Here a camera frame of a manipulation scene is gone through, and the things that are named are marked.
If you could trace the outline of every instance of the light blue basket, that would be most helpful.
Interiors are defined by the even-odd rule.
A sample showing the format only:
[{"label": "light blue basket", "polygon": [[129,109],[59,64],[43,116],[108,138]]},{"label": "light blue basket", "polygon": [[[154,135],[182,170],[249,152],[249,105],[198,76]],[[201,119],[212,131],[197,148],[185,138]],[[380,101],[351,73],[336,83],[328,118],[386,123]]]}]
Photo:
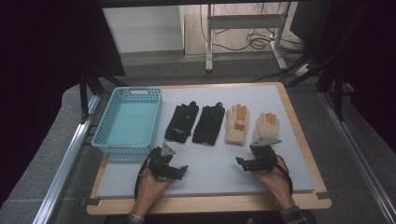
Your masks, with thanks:
[{"label": "light blue basket", "polygon": [[116,88],[92,145],[108,154],[148,155],[155,144],[162,107],[160,88]]}]

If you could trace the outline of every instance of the metal rail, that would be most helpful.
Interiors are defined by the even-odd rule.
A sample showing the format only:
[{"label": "metal rail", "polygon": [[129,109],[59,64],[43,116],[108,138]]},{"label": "metal rail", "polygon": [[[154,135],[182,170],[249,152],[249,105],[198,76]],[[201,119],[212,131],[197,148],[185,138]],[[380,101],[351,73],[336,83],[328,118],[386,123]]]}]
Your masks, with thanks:
[{"label": "metal rail", "polygon": [[396,210],[392,200],[388,196],[382,184],[375,177],[375,174],[373,173],[373,170],[370,168],[370,165],[367,163],[366,159],[364,159],[364,156],[359,150],[359,146],[356,144],[347,126],[343,121],[340,121],[337,115],[334,113],[332,107],[332,100],[330,99],[329,95],[323,92],[320,92],[319,95],[325,103],[327,111],[329,112],[330,117],[335,124],[335,127],[341,134],[346,144],[346,148],[348,149],[350,155],[352,156],[352,159],[354,160],[359,171],[361,172],[361,175],[366,182],[367,187],[372,192],[385,219],[389,224],[396,223]]},{"label": "metal rail", "polygon": [[[91,98],[89,103],[90,115],[96,109],[99,100],[100,100],[99,96],[94,95]],[[87,121],[85,121],[83,124],[78,125],[77,130],[73,136],[73,139],[70,142],[70,145],[64,155],[64,159],[62,160],[62,163],[55,177],[52,180],[52,183],[49,187],[49,191],[47,192],[47,195],[44,198],[44,201],[41,204],[41,207],[38,210],[37,215],[35,216],[35,220],[33,221],[34,224],[38,224],[38,223],[44,224],[49,221],[52,211],[58,200],[58,197],[64,187],[64,182],[66,181],[66,178],[68,177],[70,170],[73,167],[74,161],[79,152],[79,149],[81,148],[85,134],[87,133],[90,127],[91,121],[92,121],[92,116],[89,116]]]}]

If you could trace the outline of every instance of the wrist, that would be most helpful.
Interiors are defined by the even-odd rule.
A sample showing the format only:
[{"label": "wrist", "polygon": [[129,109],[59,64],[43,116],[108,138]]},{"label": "wrist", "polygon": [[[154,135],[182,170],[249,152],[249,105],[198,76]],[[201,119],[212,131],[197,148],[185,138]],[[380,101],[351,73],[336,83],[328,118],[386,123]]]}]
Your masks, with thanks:
[{"label": "wrist", "polygon": [[148,211],[149,211],[149,206],[145,206],[144,204],[141,203],[135,203],[131,212],[136,216],[144,218]]},{"label": "wrist", "polygon": [[289,194],[275,195],[275,197],[282,210],[295,206],[295,202]]}]

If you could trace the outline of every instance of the hand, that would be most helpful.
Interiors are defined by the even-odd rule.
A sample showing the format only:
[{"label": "hand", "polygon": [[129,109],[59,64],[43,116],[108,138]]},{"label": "hand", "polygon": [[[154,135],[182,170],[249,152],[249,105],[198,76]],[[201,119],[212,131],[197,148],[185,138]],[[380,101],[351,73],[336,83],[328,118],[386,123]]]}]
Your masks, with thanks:
[{"label": "hand", "polygon": [[261,113],[256,121],[253,138],[257,140],[261,137],[277,138],[279,131],[279,119],[272,113]]},{"label": "hand", "polygon": [[[288,167],[285,162],[283,162],[283,158],[277,156],[277,163],[282,166],[285,171],[288,171]],[[275,167],[266,175],[259,171],[253,171],[251,173],[259,178],[262,184],[276,197],[282,210],[295,206],[295,202],[289,193],[289,183],[280,170]]]},{"label": "hand", "polygon": [[161,198],[163,192],[173,181],[174,179],[157,180],[157,177],[146,167],[140,177],[138,197],[132,208],[132,213],[139,217],[145,217],[150,207]]}]

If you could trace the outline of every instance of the beige glove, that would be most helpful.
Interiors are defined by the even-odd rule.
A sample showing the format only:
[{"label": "beige glove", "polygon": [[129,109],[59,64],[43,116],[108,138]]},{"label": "beige glove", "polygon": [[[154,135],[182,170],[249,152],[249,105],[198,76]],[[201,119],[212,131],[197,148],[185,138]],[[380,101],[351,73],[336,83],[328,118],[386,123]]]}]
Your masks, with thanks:
[{"label": "beige glove", "polygon": [[272,113],[261,113],[256,121],[253,139],[258,140],[261,137],[277,138],[279,131],[279,119]]},{"label": "beige glove", "polygon": [[250,112],[244,105],[233,105],[226,112],[225,142],[227,144],[244,145],[248,132]]}]

